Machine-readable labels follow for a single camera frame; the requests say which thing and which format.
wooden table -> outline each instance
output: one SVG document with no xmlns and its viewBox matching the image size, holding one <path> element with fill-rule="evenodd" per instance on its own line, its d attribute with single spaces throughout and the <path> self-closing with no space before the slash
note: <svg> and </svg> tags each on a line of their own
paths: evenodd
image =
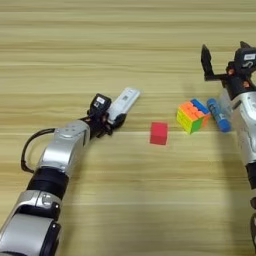
<svg viewBox="0 0 256 256">
<path fill-rule="evenodd" d="M 175 114 L 218 97 L 201 46 L 224 71 L 240 40 L 256 45 L 255 11 L 255 0 L 1 0 L 1 223 L 31 178 L 19 166 L 26 139 L 131 86 L 142 96 L 125 125 L 91 143 L 70 183 L 58 255 L 253 255 L 235 134 L 211 121 L 189 136 Z M 152 121 L 168 122 L 167 146 L 149 144 Z M 31 165 L 49 140 L 34 144 Z"/>
</svg>

black cable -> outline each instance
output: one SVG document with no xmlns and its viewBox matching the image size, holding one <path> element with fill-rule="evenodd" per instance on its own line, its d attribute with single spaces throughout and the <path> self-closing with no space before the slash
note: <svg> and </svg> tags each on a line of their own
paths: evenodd
<svg viewBox="0 0 256 256">
<path fill-rule="evenodd" d="M 55 128 L 49 128 L 49 129 L 43 129 L 43 130 L 40 130 L 38 132 L 36 132 L 35 134 L 33 134 L 28 140 L 27 142 L 25 143 L 24 147 L 23 147 L 23 150 L 22 150 L 22 154 L 21 154 L 21 161 L 20 161 L 20 165 L 21 165 L 21 169 L 25 172 L 30 172 L 30 173 L 34 173 L 35 171 L 30 169 L 27 164 L 26 164 L 26 151 L 27 151 L 27 148 L 30 144 L 30 142 L 34 139 L 36 139 L 37 137 L 39 136 L 42 136 L 42 135 L 45 135 L 45 134 L 48 134 L 48 133 L 54 133 L 55 131 Z"/>
</svg>

colorful cube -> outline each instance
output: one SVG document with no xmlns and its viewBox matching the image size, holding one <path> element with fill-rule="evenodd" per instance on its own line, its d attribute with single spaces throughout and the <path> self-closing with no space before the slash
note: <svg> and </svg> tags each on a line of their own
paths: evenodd
<svg viewBox="0 0 256 256">
<path fill-rule="evenodd" d="M 177 113 L 177 121 L 184 130 L 191 134 L 198 131 L 203 123 L 204 114 L 193 106 L 191 102 L 180 105 Z"/>
<path fill-rule="evenodd" d="M 167 123 L 156 123 L 151 124 L 150 143 L 158 145 L 166 145 L 168 135 Z"/>
</svg>

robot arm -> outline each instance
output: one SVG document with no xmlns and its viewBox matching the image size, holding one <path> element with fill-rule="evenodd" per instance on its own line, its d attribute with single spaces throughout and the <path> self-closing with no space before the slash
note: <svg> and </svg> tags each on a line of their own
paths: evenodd
<svg viewBox="0 0 256 256">
<path fill-rule="evenodd" d="M 244 42 L 240 46 L 224 74 L 214 74 L 210 51 L 205 45 L 202 47 L 201 62 L 205 80 L 221 80 L 228 91 L 232 107 L 231 122 L 237 132 L 242 161 L 254 193 L 251 205 L 256 209 L 256 87 L 251 81 L 251 75 L 256 70 L 256 48 Z M 256 214 L 251 219 L 251 234 L 256 248 Z"/>
<path fill-rule="evenodd" d="M 1 228 L 0 256 L 55 255 L 61 230 L 57 223 L 61 202 L 77 162 L 90 139 L 106 133 L 111 135 L 124 123 L 139 94 L 127 88 L 112 105 L 109 98 L 97 94 L 87 117 L 52 129 L 53 139 L 35 171 L 22 159 L 22 169 L 34 175 Z"/>
</svg>

blue cylinder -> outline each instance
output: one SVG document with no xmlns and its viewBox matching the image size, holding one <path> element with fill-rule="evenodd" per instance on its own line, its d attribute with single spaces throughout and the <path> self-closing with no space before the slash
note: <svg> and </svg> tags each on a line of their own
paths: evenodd
<svg viewBox="0 0 256 256">
<path fill-rule="evenodd" d="M 231 125 L 225 115 L 221 112 L 218 102 L 213 98 L 208 99 L 207 107 L 217 122 L 219 129 L 222 132 L 229 132 L 231 130 Z"/>
</svg>

